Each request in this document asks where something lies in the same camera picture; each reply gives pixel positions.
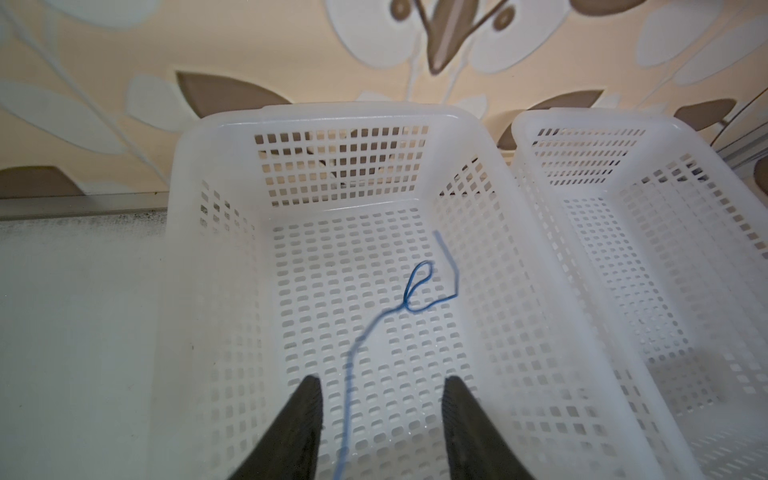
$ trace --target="perforated plastic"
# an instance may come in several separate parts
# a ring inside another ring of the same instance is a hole
[[[665,475],[768,478],[765,208],[674,119],[556,109],[513,134],[512,170],[598,302],[595,336]]]
[[[660,478],[601,314],[558,260],[472,116],[314,104],[202,120],[177,147],[150,477],[226,478],[305,375],[323,388],[317,478],[341,443],[346,352],[436,262],[356,357],[347,478],[448,478],[439,401],[460,376],[541,480]]]

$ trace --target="blue string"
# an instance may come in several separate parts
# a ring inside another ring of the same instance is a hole
[[[456,265],[456,262],[453,260],[451,253],[448,251],[448,247],[445,245],[445,242],[442,240],[442,236],[440,235],[440,232],[435,230],[434,232],[432,232],[432,234],[435,236],[435,240],[437,240],[438,245],[442,249],[442,252],[445,254],[445,257],[448,259],[448,263],[451,264],[451,268],[453,269],[454,293],[451,296],[446,296],[446,297],[437,299],[434,302],[431,302],[427,306],[423,306],[421,308],[413,308],[410,305],[411,296],[413,296],[413,293],[416,291],[416,289],[418,289],[421,285],[428,282],[432,278],[432,272],[435,267],[435,262],[431,260],[424,260],[423,262],[419,262],[419,264],[416,265],[416,267],[411,272],[411,277],[408,278],[408,284],[406,284],[406,289],[402,293],[402,303],[400,303],[395,308],[384,310],[383,312],[381,312],[366,327],[366,330],[362,333],[362,335],[357,337],[357,340],[355,340],[355,342],[352,344],[352,348],[350,348],[348,353],[346,354],[347,364],[346,364],[346,378],[344,382],[346,387],[346,392],[344,393],[344,426],[343,426],[342,438],[341,438],[341,450],[339,451],[339,462],[336,463],[336,470],[333,472],[333,480],[341,480],[341,476],[344,473],[344,467],[346,466],[346,455],[349,450],[349,416],[350,416],[350,410],[352,409],[352,406],[350,405],[352,401],[352,370],[353,370],[353,366],[355,365],[355,355],[357,355],[358,349],[368,339],[368,336],[371,334],[373,329],[376,328],[376,325],[379,324],[379,321],[381,321],[381,319],[384,318],[385,316],[392,315],[393,313],[397,313],[400,310],[408,310],[410,313],[425,312],[426,310],[431,309],[438,303],[447,302],[448,300],[454,299],[458,296],[458,266]],[[425,265],[429,267],[427,276],[425,278],[422,278],[418,282],[416,282],[415,285],[411,286],[411,284],[413,283],[413,279],[416,277],[416,274],[418,273],[419,269]]]

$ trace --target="table surface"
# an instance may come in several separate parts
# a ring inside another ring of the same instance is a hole
[[[0,222],[0,478],[143,478],[165,214]]]

